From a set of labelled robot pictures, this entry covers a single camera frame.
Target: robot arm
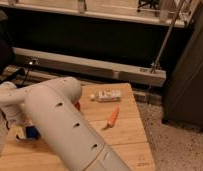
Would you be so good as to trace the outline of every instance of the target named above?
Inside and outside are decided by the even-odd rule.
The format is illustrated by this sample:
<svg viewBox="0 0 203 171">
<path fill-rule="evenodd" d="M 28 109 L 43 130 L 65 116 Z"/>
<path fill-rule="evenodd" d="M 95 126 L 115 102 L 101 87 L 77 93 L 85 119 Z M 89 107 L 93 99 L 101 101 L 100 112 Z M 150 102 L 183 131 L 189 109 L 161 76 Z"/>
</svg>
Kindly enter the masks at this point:
<svg viewBox="0 0 203 171">
<path fill-rule="evenodd" d="M 71 171 L 129 171 L 128 166 L 76 110 L 81 85 L 59 78 L 16 89 L 0 86 L 0 109 L 11 123 L 27 113 L 42 137 Z"/>
</svg>

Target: carrot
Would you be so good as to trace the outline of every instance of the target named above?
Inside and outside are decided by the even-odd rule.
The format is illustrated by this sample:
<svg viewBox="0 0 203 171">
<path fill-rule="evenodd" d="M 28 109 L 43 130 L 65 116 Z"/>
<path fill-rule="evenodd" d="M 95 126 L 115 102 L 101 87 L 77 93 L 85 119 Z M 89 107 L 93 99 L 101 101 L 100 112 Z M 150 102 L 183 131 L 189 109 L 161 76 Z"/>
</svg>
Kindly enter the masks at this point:
<svg viewBox="0 0 203 171">
<path fill-rule="evenodd" d="M 119 114 L 119 107 L 117 107 L 110 115 L 110 117 L 107 120 L 108 127 L 113 127 L 116 123 L 116 119 Z"/>
</svg>

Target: wooden tabletop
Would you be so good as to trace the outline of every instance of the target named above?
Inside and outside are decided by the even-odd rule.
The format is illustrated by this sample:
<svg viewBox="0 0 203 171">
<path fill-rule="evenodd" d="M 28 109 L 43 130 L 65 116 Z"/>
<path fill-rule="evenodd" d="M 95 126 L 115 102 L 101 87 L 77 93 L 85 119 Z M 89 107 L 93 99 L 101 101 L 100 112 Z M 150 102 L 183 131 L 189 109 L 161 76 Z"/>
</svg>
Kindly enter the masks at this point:
<svg viewBox="0 0 203 171">
<path fill-rule="evenodd" d="M 90 100 L 90 94 L 110 89 L 121 90 L 120 102 L 99 103 Z M 154 160 L 130 84 L 83 86 L 80 103 L 84 117 L 132 171 L 155 170 Z M 120 113 L 114 128 L 101 131 L 101 128 L 107 123 L 108 116 L 117 106 Z M 22 142 L 15 139 L 11 130 L 0 158 L 0 171 L 33 170 L 68 171 L 43 139 Z"/>
</svg>

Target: speckled floor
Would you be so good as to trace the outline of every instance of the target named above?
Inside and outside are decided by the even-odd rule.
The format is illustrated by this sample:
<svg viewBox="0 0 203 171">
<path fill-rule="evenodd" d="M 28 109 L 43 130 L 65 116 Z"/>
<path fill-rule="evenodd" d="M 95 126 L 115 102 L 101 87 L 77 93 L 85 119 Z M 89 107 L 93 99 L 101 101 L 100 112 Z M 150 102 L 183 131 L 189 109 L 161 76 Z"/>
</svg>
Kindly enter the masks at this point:
<svg viewBox="0 0 203 171">
<path fill-rule="evenodd" d="M 181 124 L 161 123 L 162 107 L 138 103 L 157 171 L 203 171 L 203 134 Z M 7 133 L 0 114 L 0 152 Z"/>
</svg>

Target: black cabinet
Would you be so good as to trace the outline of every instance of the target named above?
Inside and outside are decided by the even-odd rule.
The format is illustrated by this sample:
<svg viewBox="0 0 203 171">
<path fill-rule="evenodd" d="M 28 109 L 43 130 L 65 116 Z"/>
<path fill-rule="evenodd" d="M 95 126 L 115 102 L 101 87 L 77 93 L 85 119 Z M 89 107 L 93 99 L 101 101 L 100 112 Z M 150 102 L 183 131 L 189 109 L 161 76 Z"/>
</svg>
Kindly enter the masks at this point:
<svg viewBox="0 0 203 171">
<path fill-rule="evenodd" d="M 164 120 L 177 120 L 203 128 L 203 5 L 194 16 L 195 30 L 164 95 Z"/>
</svg>

